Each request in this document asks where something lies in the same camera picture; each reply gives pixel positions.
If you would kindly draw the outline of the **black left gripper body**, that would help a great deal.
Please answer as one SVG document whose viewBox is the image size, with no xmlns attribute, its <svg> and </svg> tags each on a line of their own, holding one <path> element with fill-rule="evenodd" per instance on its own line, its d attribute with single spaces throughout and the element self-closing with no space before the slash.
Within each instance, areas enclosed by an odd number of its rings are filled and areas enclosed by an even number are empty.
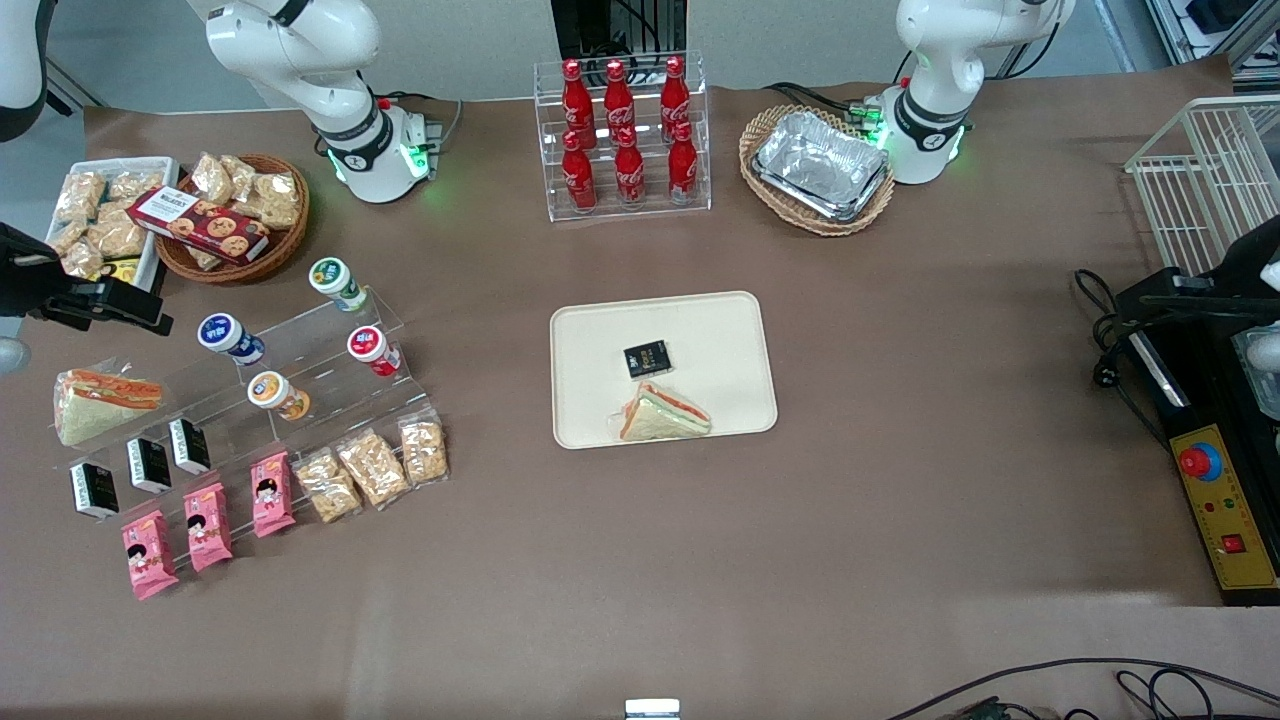
<svg viewBox="0 0 1280 720">
<path fill-rule="evenodd" d="M 1262 270 L 1277 261 L 1279 215 L 1235 240 L 1212 269 L 1213 291 L 1224 297 L 1263 297 L 1270 286 Z"/>
</svg>

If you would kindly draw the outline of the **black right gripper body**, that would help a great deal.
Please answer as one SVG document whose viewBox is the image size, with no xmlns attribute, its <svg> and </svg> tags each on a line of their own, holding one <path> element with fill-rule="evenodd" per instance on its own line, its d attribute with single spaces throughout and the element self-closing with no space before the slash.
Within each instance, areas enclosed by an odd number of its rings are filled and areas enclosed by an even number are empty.
<svg viewBox="0 0 1280 720">
<path fill-rule="evenodd" d="M 72 286 L 50 246 L 1 224 L 1 316 L 27 316 Z"/>
</svg>

